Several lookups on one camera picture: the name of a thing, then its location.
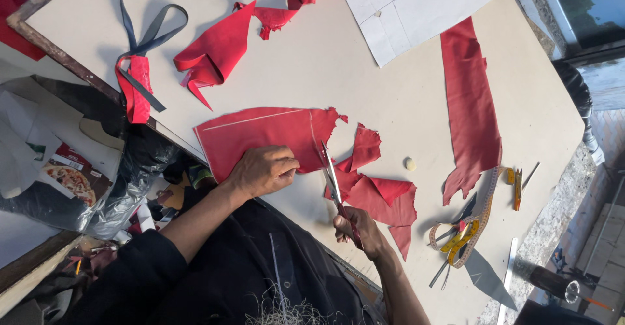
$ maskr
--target small chalk piece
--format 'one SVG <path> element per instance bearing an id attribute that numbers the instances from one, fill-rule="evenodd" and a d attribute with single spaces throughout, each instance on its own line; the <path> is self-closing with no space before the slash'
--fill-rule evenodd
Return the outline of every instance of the small chalk piece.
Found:
<path id="1" fill-rule="evenodd" d="M 408 169 L 409 171 L 414 171 L 417 168 L 417 164 L 414 163 L 414 160 L 412 160 L 412 158 L 408 157 L 406 158 L 406 169 Z"/>

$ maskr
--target white paper pattern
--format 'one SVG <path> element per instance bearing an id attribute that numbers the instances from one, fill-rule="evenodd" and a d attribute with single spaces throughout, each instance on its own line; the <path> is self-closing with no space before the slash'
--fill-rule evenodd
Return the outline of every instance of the white paper pattern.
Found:
<path id="1" fill-rule="evenodd" d="M 491 0 L 347 0 L 379 67 Z"/>

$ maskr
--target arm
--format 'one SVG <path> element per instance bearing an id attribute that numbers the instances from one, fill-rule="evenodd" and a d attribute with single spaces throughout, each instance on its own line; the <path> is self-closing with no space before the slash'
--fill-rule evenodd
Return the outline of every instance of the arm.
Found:
<path id="1" fill-rule="evenodd" d="M 410 286 L 399 257 L 369 213 L 349 206 L 345 206 L 345 211 L 349 220 L 355 223 L 360 232 L 364 253 L 374 263 L 380 274 L 389 322 L 391 324 L 429 325 L 430 321 Z M 346 237 L 353 239 L 348 219 L 342 216 L 334 217 L 334 227 L 337 242 L 347 242 Z"/>
<path id="2" fill-rule="evenodd" d="M 298 167 L 287 147 L 248 150 L 221 185 L 161 233 L 146 231 L 122 247 L 65 324 L 144 324 L 223 220 L 246 200 L 290 185 Z"/>
<path id="3" fill-rule="evenodd" d="M 299 162 L 285 145 L 249 149 L 223 183 L 160 233 L 174 243 L 188 264 L 226 217 L 248 199 L 293 183 L 297 168 Z"/>

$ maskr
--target cutting mat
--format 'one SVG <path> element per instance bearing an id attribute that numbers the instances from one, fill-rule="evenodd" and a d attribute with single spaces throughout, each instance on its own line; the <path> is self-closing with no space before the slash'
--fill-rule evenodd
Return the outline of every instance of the cutting mat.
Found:
<path id="1" fill-rule="evenodd" d="M 253 18 L 247 53 L 228 80 L 222 86 L 201 89 L 215 109 L 211 112 L 178 85 L 184 74 L 176 72 L 172 58 L 230 14 L 235 1 L 252 0 L 126 0 L 135 30 L 141 35 L 167 3 L 189 11 L 189 25 L 147 54 L 154 95 L 168 107 L 152 116 L 176 141 L 201 152 L 191 129 L 222 114 L 255 106 L 334 106 L 350 120 L 349 124 L 337 122 L 328 144 L 339 161 L 349 154 L 357 122 L 379 130 L 382 157 L 361 171 L 374 177 L 410 180 L 418 187 L 418 220 L 412 226 L 412 244 L 404 263 L 410 283 L 433 324 L 474 323 L 488 297 L 472 285 L 464 268 L 452 271 L 444 291 L 440 284 L 427 287 L 444 258 L 426 247 L 427 230 L 436 220 L 452 220 L 465 204 L 457 193 L 451 206 L 441 207 L 442 185 L 455 165 L 439 38 L 410 49 L 380 69 L 345 0 L 317 0 L 315 5 L 305 6 L 282 31 L 271 33 L 268 41 L 257 36 L 261 25 Z M 286 3 L 257 0 L 257 5 L 284 8 Z M 128 49 L 120 19 L 119 0 L 53 0 L 27 23 L 119 89 L 113 65 Z M 474 14 L 473 20 L 482 54 L 488 60 L 487 74 L 503 138 L 502 164 L 529 170 L 541 162 L 520 212 L 512 209 L 511 188 L 500 182 L 491 220 L 476 246 L 503 277 L 509 246 L 502 241 L 524 237 L 534 223 L 581 141 L 583 124 L 514 0 L 493 0 Z M 165 28 L 179 22 L 179 17 L 168 19 Z M 415 160 L 417 170 L 403 169 L 407 156 Z M 331 226 L 335 211 L 321 198 L 323 185 L 320 172 L 301 175 L 292 186 L 265 200 L 379 283 L 375 268 L 361 251 L 335 242 Z M 380 224 L 380 228 L 390 239 L 386 226 Z M 449 311 L 443 305 L 456 295 L 463 301 Z"/>

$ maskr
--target hand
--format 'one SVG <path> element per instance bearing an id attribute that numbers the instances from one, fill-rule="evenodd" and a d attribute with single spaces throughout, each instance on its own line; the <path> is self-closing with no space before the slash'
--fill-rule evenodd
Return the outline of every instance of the hand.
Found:
<path id="1" fill-rule="evenodd" d="M 388 241 L 368 212 L 348 205 L 344 205 L 343 208 L 349 220 L 340 215 L 334 217 L 336 241 L 347 242 L 348 238 L 354 239 L 350 221 L 355 223 L 363 243 L 364 254 L 369 260 L 375 262 L 389 246 Z"/>
<path id="2" fill-rule="evenodd" d="M 285 145 L 252 148 L 243 154 L 223 184 L 233 186 L 248 200 L 292 184 L 295 169 L 299 169 L 299 161 Z"/>

